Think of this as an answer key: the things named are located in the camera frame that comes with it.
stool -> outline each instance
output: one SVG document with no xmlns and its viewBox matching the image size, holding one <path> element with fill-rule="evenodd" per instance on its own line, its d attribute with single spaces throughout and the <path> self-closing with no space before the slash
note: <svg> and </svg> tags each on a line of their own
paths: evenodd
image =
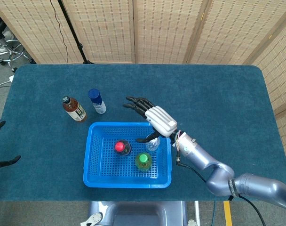
<svg viewBox="0 0 286 226">
<path fill-rule="evenodd" d="M 0 64 L 4 65 L 7 63 L 13 72 L 16 72 L 17 68 L 12 68 L 11 62 L 17 60 L 21 56 L 29 60 L 31 64 L 35 64 L 33 59 L 24 54 L 25 48 L 18 40 L 5 40 L 4 35 L 2 34 L 5 28 L 6 24 L 0 17 L 0 48 L 3 46 L 6 49 L 5 51 L 0 51 Z"/>
</svg>

red bottle cap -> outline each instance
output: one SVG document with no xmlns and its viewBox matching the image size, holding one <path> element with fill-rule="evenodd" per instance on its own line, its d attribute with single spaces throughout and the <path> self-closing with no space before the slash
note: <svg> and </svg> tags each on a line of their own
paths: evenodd
<svg viewBox="0 0 286 226">
<path fill-rule="evenodd" d="M 124 148 L 125 148 L 125 145 L 124 145 L 124 143 L 122 143 L 122 142 L 117 142 L 117 143 L 115 144 L 115 150 L 116 150 L 117 152 L 123 152 L 123 151 L 124 151 Z"/>
</svg>

bottle label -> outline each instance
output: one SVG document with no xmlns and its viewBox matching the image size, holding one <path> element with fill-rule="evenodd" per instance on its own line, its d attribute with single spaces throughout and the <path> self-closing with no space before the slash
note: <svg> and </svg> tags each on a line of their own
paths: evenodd
<svg viewBox="0 0 286 226">
<path fill-rule="evenodd" d="M 98 114 L 103 114 L 106 111 L 106 106 L 105 106 L 103 101 L 102 101 L 101 104 L 93 103 L 93 106 L 94 106 L 94 108 L 95 108 L 95 110 L 97 111 Z"/>
<path fill-rule="evenodd" d="M 85 118 L 86 112 L 82 106 L 78 104 L 77 109 L 74 112 L 67 112 L 75 121 L 81 121 Z"/>
</svg>

green bottle cap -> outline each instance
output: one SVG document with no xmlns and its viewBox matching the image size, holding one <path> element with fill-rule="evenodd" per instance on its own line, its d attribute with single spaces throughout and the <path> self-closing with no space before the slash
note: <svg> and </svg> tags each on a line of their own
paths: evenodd
<svg viewBox="0 0 286 226">
<path fill-rule="evenodd" d="M 141 154 L 139 159 L 140 159 L 140 162 L 146 163 L 148 161 L 148 156 L 145 154 Z"/>
</svg>

robotic arm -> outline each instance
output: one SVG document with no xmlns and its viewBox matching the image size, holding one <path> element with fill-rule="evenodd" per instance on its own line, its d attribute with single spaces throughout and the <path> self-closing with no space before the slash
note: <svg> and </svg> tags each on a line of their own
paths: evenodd
<svg viewBox="0 0 286 226">
<path fill-rule="evenodd" d="M 126 97 L 133 104 L 124 107 L 132 108 L 143 116 L 155 129 L 147 138 L 137 142 L 146 143 L 156 137 L 169 137 L 173 146 L 177 146 L 183 156 L 187 157 L 199 170 L 213 169 L 206 185 L 208 190 L 217 196 L 239 196 L 246 194 L 286 209 L 286 185 L 278 180 L 258 177 L 245 173 L 234 178 L 233 169 L 208 154 L 195 139 L 187 133 L 177 130 L 177 122 L 161 107 L 155 106 L 145 98 Z"/>
</svg>

